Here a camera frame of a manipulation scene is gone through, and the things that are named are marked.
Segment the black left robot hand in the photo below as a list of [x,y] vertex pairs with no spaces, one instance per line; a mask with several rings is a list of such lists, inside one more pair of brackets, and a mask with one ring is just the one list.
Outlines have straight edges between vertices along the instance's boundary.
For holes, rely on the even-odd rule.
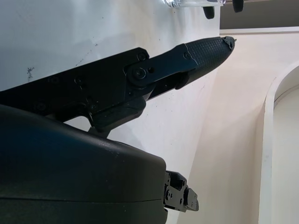
[[[213,19],[215,17],[215,6],[223,6],[225,5],[226,0],[208,0],[207,6],[202,7],[205,17],[207,19]],[[228,0],[228,2],[232,3],[233,9],[235,13],[239,13],[243,10],[244,0]]]

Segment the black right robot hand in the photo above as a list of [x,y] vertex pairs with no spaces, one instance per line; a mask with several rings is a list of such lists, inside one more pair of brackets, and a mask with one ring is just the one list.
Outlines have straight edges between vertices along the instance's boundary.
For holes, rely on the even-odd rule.
[[3,224],[164,224],[198,211],[197,194],[165,161],[109,140],[146,102],[220,66],[231,36],[150,57],[128,50],[0,93]]

